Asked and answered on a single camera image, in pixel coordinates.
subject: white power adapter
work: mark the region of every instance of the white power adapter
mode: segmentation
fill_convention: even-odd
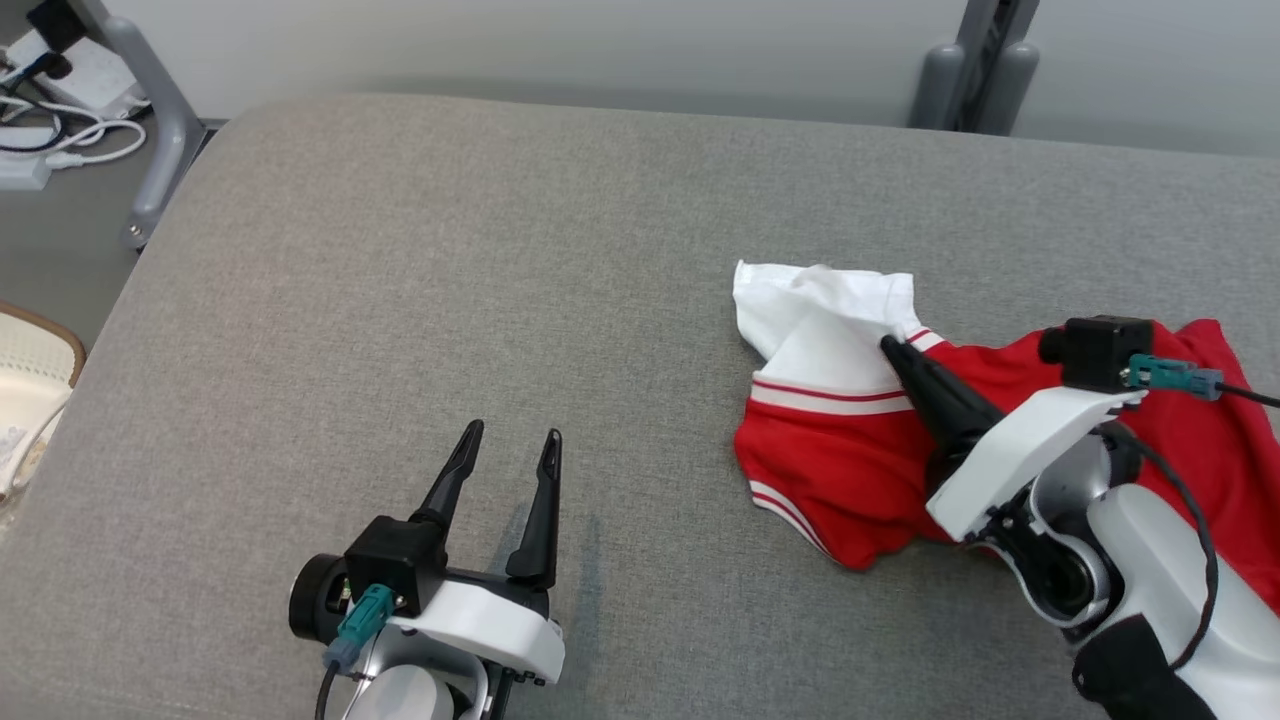
[[[52,138],[54,128],[0,127],[0,145],[5,147],[40,147]],[[50,173],[44,155],[0,151],[0,191],[45,190]]]
[[[10,65],[22,69],[45,53],[49,53],[45,38],[31,31],[9,46],[5,55]],[[82,37],[63,56],[72,65],[65,77],[40,73],[32,78],[59,102],[83,108],[104,119],[124,119],[147,105],[142,86],[115,53]]]

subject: teal cable connector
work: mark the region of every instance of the teal cable connector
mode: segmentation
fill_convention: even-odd
[[[387,585],[374,583],[360,596],[360,601],[338,625],[338,637],[325,648],[324,666],[338,665],[339,675],[349,675],[360,660],[360,651],[376,635],[396,610],[396,593]]]
[[[1151,389],[1180,389],[1201,400],[1217,400],[1222,396],[1219,383],[1222,372],[1211,368],[1197,368],[1194,363],[1156,357],[1155,355],[1134,355],[1129,359],[1129,374],[1125,384]]]

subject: gray fabric surface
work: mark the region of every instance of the gray fabric surface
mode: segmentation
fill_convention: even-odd
[[[1275,163],[887,128],[251,111],[180,188],[0,547],[0,717],[308,716],[294,574],[407,514],[475,416],[460,566],[504,557],[547,428],[566,441],[568,659],[512,719],[1101,717],[991,561],[916,543],[849,573],[751,506],[733,263],[916,273],[959,342],[1217,316],[1275,388],[1276,187]]]

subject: brown trim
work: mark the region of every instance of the brown trim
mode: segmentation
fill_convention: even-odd
[[[76,365],[72,368],[72,378],[68,382],[68,384],[76,387],[76,380],[79,379],[79,372],[84,369],[84,357],[86,357],[84,343],[82,343],[79,338],[76,337],[76,333],[70,332],[69,329],[64,328],[63,325],[59,325],[58,323],[47,318],[42,318],[35,313],[23,310],[22,307],[18,307],[15,305],[9,305],[4,300],[0,300],[0,313],[4,313],[5,315],[13,315],[14,318],[31,323],[40,329],[49,331],[55,336],[60,337],[63,341],[65,341],[67,345],[72,346],[72,352],[76,354]]]

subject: clothing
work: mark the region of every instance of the clothing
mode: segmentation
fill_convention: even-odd
[[[748,325],[762,324],[760,318],[791,323],[751,328],[753,337],[772,347],[753,377],[735,436],[753,501],[858,570],[918,536],[948,539],[924,509],[933,439],[879,355],[878,341],[884,334],[909,340],[1009,413],[1036,391],[1060,384],[1060,368],[1038,357],[1041,331],[1007,347],[956,346],[920,325],[913,299],[902,297],[904,287],[913,292],[909,275],[795,270],[772,272],[768,282],[780,284],[764,292],[748,287],[759,284],[759,274],[740,265],[735,287],[740,327],[744,314]],[[837,290],[814,292],[814,281]],[[755,302],[771,295],[774,300],[767,301],[783,297],[792,307],[762,311]],[[1217,368],[1224,382],[1247,384],[1216,320],[1196,320],[1178,332],[1157,323],[1153,354]],[[1179,471],[1210,520],[1219,553],[1280,610],[1280,445],[1262,407],[1234,396],[1206,402],[1155,391],[1120,420]],[[1138,482],[1190,521],[1153,465],[1143,465]]]

